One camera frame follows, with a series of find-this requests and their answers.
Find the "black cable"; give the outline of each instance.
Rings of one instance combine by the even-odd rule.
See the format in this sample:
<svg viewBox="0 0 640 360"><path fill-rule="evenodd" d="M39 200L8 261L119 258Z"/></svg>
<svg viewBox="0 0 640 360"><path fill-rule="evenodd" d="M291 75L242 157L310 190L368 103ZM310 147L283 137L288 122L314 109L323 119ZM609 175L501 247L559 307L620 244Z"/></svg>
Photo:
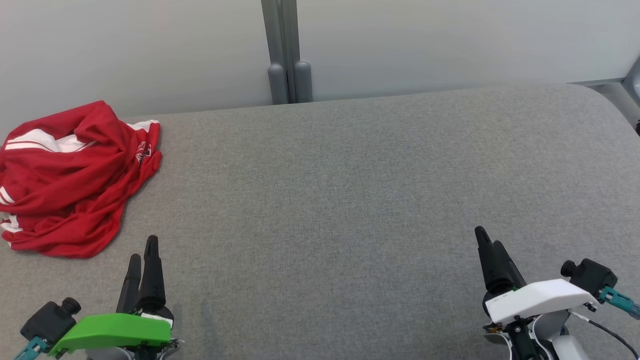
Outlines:
<svg viewBox="0 0 640 360"><path fill-rule="evenodd" d="M589 319L589 323L595 327L597 327L600 330L605 331L607 334L613 336L614 338L618 339L618 341L620 341L622 343L622 345L625 345L627 347L627 349L631 350L631 352L634 354L635 359L638 360L640 359L640 357L638 356L638 353L636 352L636 350L629 345L623 338L620 337L620 335L616 334L615 332L607 329L606 327L600 325L599 323L596 323L595 321Z"/></svg>

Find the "printed logo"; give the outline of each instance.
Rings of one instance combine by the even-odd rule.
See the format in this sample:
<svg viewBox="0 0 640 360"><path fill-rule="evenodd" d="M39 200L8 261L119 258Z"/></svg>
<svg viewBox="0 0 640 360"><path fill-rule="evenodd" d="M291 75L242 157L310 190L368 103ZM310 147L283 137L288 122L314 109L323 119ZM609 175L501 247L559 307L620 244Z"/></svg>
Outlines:
<svg viewBox="0 0 640 360"><path fill-rule="evenodd" d="M138 160L138 168L142 167L142 162L145 161L147 156L151 156L151 145L147 142L141 142L136 150L136 159Z"/></svg>

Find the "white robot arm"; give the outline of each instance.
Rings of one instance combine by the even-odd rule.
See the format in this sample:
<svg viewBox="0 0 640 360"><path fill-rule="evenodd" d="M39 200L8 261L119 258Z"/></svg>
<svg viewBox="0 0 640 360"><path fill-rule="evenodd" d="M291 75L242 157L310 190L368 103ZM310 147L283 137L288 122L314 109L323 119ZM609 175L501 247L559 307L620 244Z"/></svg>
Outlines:
<svg viewBox="0 0 640 360"><path fill-rule="evenodd" d="M571 277L571 281L554 279L526 284L501 242L492 242L480 226L476 227L476 238L487 289L483 307L492 321L484 327L484 336L492 343L507 345L511 360L588 360L580 343L564 326L570 315L614 336L631 350L634 359L639 359L617 334L572 310L584 306L595 312L608 302L640 319L640 306L613 290L618 278L610 269L589 259L579 266L567 261L561 275Z"/></svg>

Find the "gray fabric surface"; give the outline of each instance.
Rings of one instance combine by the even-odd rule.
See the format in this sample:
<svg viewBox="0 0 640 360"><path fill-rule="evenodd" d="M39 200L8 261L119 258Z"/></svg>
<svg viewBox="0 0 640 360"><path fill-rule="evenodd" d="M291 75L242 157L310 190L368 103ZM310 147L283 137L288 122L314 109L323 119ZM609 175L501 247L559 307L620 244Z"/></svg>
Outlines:
<svg viewBox="0 0 640 360"><path fill-rule="evenodd" d="M48 300L116 306L156 234L174 359L500 359L473 228L529 282L563 261L611 267L640 299L640 139L575 85L481 88L131 119L163 126L159 172L96 258L0 247L4 357ZM640 348L640 322L593 315ZM571 320L592 359L627 359ZM75 354L68 357L79 359Z"/></svg>

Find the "white stripe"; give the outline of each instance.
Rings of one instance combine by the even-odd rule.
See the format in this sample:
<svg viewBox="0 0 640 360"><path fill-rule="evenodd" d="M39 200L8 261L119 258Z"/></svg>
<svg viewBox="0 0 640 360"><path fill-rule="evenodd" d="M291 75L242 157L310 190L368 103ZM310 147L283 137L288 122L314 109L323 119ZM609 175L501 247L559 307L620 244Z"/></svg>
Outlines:
<svg viewBox="0 0 640 360"><path fill-rule="evenodd" d="M151 127L151 124L157 124L157 123L158 123L157 120L147 120L147 121L141 121L135 124L127 124L127 125L129 125L129 127L134 130L144 130L146 132L149 132L149 128Z"/></svg>
<svg viewBox="0 0 640 360"><path fill-rule="evenodd" d="M19 142L19 143L8 143L5 147L5 150L17 150L17 149L42 149L44 151L53 152L47 149L45 146L40 145L39 143L32 142Z"/></svg>
<svg viewBox="0 0 640 360"><path fill-rule="evenodd" d="M4 188L4 186L0 186L0 195L2 195L2 197L4 197L4 199L6 199L8 202L11 202L12 204L15 202L15 200L13 200L9 194L7 194L6 189Z"/></svg>
<svg viewBox="0 0 640 360"><path fill-rule="evenodd" d="M18 217L16 215L9 214L9 220L11 220L11 223L3 222L2 224L0 224L0 227L10 233L17 233L18 231L22 231L20 225L18 224Z"/></svg>
<svg viewBox="0 0 640 360"><path fill-rule="evenodd" d="M95 144L95 142L84 143L73 134L56 140L40 129L31 130L22 136L7 140L6 143L6 150L42 149L50 152L75 152Z"/></svg>

